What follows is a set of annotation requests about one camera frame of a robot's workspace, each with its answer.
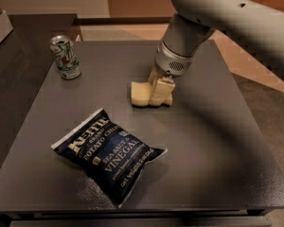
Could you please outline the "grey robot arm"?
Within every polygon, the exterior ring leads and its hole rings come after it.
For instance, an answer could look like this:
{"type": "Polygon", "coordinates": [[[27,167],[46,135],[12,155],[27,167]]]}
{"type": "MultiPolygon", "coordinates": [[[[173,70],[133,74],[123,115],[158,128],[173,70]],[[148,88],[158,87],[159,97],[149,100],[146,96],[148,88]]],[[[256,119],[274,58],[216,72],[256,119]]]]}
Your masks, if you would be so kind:
{"type": "Polygon", "coordinates": [[[173,79],[218,30],[284,81],[284,12],[250,0],[171,0],[176,13],[157,48],[150,104],[169,101],[173,79]]]}

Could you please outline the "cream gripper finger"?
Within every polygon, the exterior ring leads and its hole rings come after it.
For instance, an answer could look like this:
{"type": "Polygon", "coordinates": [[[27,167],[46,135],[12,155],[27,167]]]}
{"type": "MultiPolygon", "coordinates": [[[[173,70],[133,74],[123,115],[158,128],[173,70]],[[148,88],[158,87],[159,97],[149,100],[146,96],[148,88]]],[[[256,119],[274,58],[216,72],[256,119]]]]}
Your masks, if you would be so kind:
{"type": "Polygon", "coordinates": [[[152,67],[151,67],[151,72],[150,72],[150,75],[149,75],[149,78],[148,78],[148,82],[154,83],[157,80],[157,76],[158,76],[157,68],[156,68],[156,65],[153,64],[152,67]]]}
{"type": "Polygon", "coordinates": [[[153,77],[151,83],[151,106],[172,105],[172,91],[175,88],[173,78],[170,76],[153,77]]]}

